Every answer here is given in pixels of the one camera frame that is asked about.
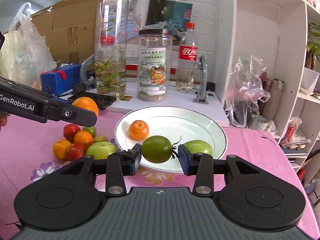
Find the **person's left hand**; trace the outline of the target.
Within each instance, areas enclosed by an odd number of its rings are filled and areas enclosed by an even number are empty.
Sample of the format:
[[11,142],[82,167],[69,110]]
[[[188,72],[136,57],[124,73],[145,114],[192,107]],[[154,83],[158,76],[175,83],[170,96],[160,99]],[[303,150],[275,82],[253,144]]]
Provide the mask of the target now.
[[7,125],[8,116],[5,112],[0,112],[0,130]]

